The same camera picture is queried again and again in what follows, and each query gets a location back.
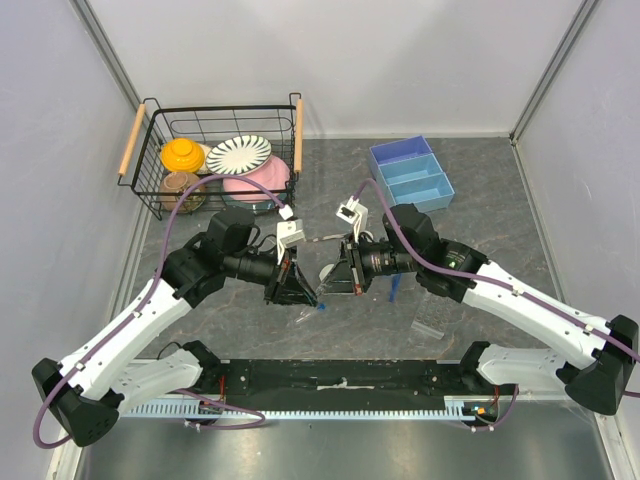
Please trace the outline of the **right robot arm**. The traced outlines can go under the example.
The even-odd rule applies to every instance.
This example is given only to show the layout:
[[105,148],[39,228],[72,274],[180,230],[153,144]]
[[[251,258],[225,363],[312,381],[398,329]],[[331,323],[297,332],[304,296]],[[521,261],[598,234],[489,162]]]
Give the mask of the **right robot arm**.
[[430,217],[412,204],[384,215],[387,236],[380,241],[362,229],[367,214],[355,199],[337,209],[352,231],[337,262],[322,274],[326,293],[362,295],[376,277],[412,273],[430,294],[492,314],[545,345],[518,349],[474,342],[457,371],[465,391],[514,384],[563,391],[599,414],[617,412],[639,361],[634,320],[587,314],[518,281],[477,250],[441,238]]

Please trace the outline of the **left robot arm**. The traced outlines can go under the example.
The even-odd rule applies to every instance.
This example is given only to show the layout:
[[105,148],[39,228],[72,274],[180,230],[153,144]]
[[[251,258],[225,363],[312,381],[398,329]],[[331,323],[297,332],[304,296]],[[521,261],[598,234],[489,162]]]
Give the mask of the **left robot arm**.
[[253,215],[228,207],[181,248],[164,252],[155,276],[99,334],[60,361],[44,358],[34,366],[41,410],[56,418],[69,440],[85,447],[106,435],[122,414],[151,399],[220,387],[226,368],[200,341],[140,368],[129,364],[228,278],[263,286],[268,304],[316,306],[297,265],[296,245],[305,239],[302,222],[288,207],[281,215],[272,251],[254,246],[260,230]]

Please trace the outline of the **white dome lid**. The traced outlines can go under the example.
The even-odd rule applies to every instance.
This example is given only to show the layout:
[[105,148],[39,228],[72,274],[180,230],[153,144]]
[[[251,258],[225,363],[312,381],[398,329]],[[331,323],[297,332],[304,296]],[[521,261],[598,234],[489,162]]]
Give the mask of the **white dome lid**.
[[331,263],[331,264],[328,264],[328,265],[324,266],[321,269],[321,271],[319,273],[320,282],[324,282],[329,278],[329,275],[332,272],[333,268],[334,268],[334,264]]

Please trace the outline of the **small white cup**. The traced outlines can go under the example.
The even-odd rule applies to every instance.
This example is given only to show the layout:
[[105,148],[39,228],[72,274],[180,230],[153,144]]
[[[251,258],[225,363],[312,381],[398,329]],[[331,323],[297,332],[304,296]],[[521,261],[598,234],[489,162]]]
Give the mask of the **small white cup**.
[[369,231],[365,230],[365,231],[361,232],[360,235],[363,236],[363,237],[366,237],[371,242],[375,241],[373,234],[371,232],[369,232]]

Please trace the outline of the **clear acrylic tube rack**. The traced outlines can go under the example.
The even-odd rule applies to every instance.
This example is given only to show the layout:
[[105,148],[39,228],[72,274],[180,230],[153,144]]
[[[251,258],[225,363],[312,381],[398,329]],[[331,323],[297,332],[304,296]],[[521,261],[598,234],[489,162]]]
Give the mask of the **clear acrylic tube rack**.
[[414,314],[411,327],[417,332],[441,340],[449,317],[449,307],[441,297],[424,294]]

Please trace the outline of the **pink plate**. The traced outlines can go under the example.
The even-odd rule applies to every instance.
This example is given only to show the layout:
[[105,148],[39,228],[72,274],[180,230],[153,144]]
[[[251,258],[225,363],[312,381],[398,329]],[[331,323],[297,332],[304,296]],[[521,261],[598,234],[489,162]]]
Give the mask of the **pink plate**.
[[[289,176],[290,169],[287,164],[279,157],[271,155],[262,167],[249,172],[245,178],[275,191],[286,188]],[[228,197],[235,201],[259,203],[270,199],[257,187],[237,179],[224,179],[222,186]]]

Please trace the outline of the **light blue front bin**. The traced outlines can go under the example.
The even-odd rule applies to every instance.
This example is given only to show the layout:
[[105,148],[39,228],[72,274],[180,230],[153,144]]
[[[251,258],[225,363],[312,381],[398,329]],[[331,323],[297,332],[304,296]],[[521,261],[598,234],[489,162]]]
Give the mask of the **light blue front bin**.
[[446,209],[455,195],[445,173],[392,184],[390,192],[396,205],[413,204],[423,213]]

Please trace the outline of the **striped white plate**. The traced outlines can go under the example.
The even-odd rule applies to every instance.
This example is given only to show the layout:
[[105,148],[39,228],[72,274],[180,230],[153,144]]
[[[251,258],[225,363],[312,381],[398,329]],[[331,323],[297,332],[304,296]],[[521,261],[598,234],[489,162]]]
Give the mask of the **striped white plate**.
[[262,136],[236,136],[211,148],[207,166],[212,174],[247,175],[262,167],[271,153],[271,142]]

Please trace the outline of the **brown ceramic bowl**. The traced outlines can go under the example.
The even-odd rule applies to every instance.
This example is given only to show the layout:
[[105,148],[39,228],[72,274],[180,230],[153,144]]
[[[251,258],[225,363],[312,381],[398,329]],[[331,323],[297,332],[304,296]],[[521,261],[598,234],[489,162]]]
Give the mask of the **brown ceramic bowl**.
[[[199,180],[196,174],[190,172],[172,172],[165,176],[160,185],[159,199],[162,208],[168,212],[172,211],[184,192]],[[200,208],[206,200],[205,192],[204,186],[198,187],[182,203],[178,213],[187,214]]]

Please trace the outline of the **cream bowl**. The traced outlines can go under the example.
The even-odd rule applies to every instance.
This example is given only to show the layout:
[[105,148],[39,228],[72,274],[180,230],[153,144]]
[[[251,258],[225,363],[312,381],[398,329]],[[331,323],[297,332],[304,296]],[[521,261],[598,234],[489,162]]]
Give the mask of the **cream bowl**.
[[198,143],[198,146],[200,147],[202,153],[203,153],[203,162],[201,164],[201,166],[199,167],[199,169],[197,170],[197,174],[198,175],[205,175],[209,173],[209,169],[207,166],[207,157],[209,152],[211,151],[211,147],[205,144],[201,144]]

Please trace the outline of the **yellow bowl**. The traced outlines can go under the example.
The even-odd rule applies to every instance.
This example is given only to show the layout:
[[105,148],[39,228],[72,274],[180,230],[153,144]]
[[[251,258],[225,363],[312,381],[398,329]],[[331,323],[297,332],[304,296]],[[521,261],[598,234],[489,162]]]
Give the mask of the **yellow bowl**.
[[161,150],[161,162],[170,172],[198,172],[205,163],[202,147],[188,138],[176,138]]

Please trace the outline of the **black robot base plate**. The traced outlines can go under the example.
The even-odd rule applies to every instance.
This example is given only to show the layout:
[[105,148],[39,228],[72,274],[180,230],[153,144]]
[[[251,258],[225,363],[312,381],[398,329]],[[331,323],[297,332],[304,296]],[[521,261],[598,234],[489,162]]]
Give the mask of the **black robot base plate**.
[[188,388],[251,410],[438,408],[446,396],[491,397],[495,387],[457,362],[240,360],[222,362]]

